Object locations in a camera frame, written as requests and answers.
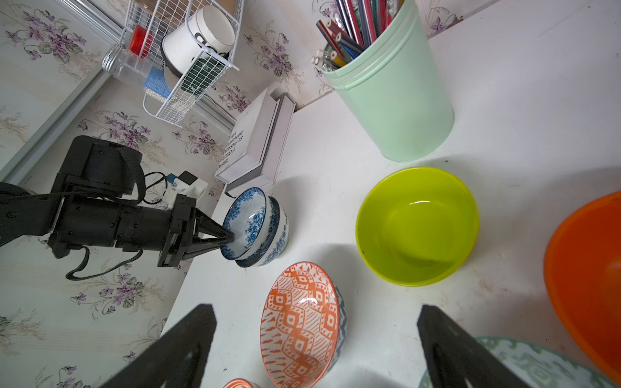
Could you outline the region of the orange floral pattern bowl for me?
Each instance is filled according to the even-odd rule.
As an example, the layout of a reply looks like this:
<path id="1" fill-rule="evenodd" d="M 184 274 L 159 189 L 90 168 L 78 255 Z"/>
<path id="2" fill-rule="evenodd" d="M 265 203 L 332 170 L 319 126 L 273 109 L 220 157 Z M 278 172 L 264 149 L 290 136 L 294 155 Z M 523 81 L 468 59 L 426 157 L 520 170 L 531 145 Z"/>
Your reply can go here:
<path id="1" fill-rule="evenodd" d="M 235 378 L 226 383 L 223 388 L 260 388 L 260 385 L 245 378 Z"/>

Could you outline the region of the clear plastic bottle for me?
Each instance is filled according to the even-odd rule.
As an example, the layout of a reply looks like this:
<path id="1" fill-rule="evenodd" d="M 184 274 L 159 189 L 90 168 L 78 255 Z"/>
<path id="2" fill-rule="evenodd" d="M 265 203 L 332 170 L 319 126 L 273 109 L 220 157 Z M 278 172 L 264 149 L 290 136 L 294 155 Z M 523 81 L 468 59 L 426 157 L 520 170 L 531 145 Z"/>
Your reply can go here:
<path id="1" fill-rule="evenodd" d="M 164 72 L 145 58 L 125 48 L 112 45 L 103 57 L 102 68 L 122 83 L 138 87 L 147 95 L 164 102 L 171 94 Z"/>

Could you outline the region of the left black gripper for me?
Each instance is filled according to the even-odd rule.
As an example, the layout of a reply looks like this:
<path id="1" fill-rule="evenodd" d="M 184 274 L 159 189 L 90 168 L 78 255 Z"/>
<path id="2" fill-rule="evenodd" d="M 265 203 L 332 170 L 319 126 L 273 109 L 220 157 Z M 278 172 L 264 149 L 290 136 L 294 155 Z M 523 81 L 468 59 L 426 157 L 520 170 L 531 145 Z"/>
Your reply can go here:
<path id="1" fill-rule="evenodd" d="M 123 206 L 115 246 L 125 252 L 158 252 L 157 265 L 167 268 L 231 243 L 234 233 L 196 209 L 196 203 L 178 194 L 172 210 Z"/>

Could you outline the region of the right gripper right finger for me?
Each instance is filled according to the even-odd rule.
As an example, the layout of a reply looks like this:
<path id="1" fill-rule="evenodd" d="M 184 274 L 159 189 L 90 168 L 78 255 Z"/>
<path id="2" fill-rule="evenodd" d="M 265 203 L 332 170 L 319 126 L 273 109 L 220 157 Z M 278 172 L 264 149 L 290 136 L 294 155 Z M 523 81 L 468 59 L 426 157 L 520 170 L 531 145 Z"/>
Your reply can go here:
<path id="1" fill-rule="evenodd" d="M 439 307 L 424 305 L 417 327 L 432 386 L 526 386 Z"/>

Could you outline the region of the mint green pencil cup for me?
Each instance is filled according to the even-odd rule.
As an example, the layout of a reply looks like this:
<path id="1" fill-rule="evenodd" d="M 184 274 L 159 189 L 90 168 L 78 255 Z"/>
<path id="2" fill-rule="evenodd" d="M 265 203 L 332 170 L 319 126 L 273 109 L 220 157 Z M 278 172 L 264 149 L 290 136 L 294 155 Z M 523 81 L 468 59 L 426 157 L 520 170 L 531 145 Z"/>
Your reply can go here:
<path id="1" fill-rule="evenodd" d="M 324 77 L 385 158 L 418 160 L 451 133 L 454 111 L 414 1 L 362 54 Z"/>

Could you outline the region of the orange geometric pattern bowl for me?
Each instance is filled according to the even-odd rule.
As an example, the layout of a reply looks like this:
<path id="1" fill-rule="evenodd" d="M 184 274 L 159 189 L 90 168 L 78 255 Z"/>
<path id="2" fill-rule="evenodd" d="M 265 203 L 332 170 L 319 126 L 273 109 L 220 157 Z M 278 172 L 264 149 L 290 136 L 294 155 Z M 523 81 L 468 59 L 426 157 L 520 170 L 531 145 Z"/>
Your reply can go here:
<path id="1" fill-rule="evenodd" d="M 278 387 L 315 386 L 338 362 L 348 318 L 341 291 L 312 262 L 289 266 L 274 282 L 260 321 L 260 352 Z"/>

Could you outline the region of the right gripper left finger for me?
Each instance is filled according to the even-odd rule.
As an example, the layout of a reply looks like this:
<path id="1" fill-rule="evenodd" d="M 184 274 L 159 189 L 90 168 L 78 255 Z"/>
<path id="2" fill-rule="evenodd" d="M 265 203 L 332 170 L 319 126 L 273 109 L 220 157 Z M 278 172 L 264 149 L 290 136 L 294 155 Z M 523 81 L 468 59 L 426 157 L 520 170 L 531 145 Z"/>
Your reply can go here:
<path id="1" fill-rule="evenodd" d="M 214 309 L 200 304 L 104 387 L 199 387 L 217 328 Z"/>

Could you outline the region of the orange plastic bowl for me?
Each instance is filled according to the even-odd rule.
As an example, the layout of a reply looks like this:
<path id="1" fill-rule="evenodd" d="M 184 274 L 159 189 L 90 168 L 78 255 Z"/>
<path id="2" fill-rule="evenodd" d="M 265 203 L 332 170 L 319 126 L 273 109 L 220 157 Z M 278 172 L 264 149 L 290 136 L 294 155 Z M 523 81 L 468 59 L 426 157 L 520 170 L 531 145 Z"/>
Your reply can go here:
<path id="1" fill-rule="evenodd" d="M 570 336 L 619 383 L 619 192 L 584 205 L 558 226 L 545 252 L 544 279 Z"/>

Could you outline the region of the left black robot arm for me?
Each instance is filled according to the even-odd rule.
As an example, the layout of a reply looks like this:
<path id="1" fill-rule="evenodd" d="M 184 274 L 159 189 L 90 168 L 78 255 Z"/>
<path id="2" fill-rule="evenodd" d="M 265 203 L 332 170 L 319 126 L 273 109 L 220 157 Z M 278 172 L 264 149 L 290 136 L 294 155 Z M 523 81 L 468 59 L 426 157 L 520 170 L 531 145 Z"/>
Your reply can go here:
<path id="1" fill-rule="evenodd" d="M 69 281 L 81 281 L 91 247 L 132 253 L 124 264 L 146 251 L 158 252 L 157 265 L 166 268 L 234 241 L 233 232 L 187 195 L 178 194 L 171 210 L 142 206 L 147 183 L 141 161 L 142 154 L 125 145 L 76 137 L 50 193 L 1 184 L 1 243 L 48 235 L 58 259 L 84 250 L 81 264 L 66 274 Z"/>

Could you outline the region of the lime green plastic bowl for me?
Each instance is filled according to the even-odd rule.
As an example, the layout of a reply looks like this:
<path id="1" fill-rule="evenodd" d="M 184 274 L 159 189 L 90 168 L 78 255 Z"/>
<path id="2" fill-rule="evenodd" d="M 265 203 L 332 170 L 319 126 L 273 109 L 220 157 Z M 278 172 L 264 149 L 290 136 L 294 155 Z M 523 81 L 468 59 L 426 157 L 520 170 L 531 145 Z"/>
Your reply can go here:
<path id="1" fill-rule="evenodd" d="M 358 211 L 357 248 L 367 267 L 398 286 L 427 286 L 456 272 L 480 229 L 475 197 L 435 167 L 397 171 L 376 184 Z"/>

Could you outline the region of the blue floral bowl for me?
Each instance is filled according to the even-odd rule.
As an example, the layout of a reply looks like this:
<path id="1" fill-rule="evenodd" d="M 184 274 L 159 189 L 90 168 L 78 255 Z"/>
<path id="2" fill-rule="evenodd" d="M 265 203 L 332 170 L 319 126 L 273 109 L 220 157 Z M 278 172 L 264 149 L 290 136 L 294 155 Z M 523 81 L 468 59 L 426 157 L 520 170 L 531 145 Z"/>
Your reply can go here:
<path id="1" fill-rule="evenodd" d="M 251 249 L 249 257 L 236 260 L 241 268 L 261 267 L 274 261 L 286 248 L 289 239 L 289 221 L 281 205 L 274 197 L 269 197 L 271 213 L 266 226 L 267 234 L 260 238 L 257 247 Z"/>
<path id="2" fill-rule="evenodd" d="M 223 227 L 234 234 L 234 240 L 221 248 L 227 260 L 239 260 L 252 247 L 260 233 L 267 211 L 267 197 L 259 188 L 242 192 L 229 208 Z"/>

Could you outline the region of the white grey book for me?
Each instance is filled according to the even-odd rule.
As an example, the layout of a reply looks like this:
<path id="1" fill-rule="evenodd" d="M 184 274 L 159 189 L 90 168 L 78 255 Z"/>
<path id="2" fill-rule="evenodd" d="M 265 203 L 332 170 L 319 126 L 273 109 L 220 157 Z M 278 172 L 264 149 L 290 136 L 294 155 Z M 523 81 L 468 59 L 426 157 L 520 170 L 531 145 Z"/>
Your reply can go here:
<path id="1" fill-rule="evenodd" d="M 226 195 L 275 183 L 295 110 L 289 95 L 266 89 L 239 115 L 215 174 Z"/>

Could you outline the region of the coloured pencils bunch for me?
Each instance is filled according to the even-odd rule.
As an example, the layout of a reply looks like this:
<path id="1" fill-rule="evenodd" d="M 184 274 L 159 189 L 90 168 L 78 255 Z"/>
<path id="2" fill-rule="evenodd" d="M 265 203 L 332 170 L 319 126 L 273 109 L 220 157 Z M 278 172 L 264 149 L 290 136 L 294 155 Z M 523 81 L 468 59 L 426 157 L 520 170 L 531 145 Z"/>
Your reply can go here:
<path id="1" fill-rule="evenodd" d="M 336 1 L 336 15 L 316 27 L 326 42 L 310 63 L 323 72 L 345 67 L 373 45 L 398 15 L 402 1 Z"/>

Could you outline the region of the green grey pattern bowl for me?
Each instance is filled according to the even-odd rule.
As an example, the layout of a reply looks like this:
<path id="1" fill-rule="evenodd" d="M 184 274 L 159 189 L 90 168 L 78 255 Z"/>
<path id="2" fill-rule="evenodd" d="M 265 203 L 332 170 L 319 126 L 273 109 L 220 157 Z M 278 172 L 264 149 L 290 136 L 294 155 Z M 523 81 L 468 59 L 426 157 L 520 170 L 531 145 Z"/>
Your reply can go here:
<path id="1" fill-rule="evenodd" d="M 616 387 L 575 360 L 541 345 L 501 336 L 475 340 L 529 387 Z"/>

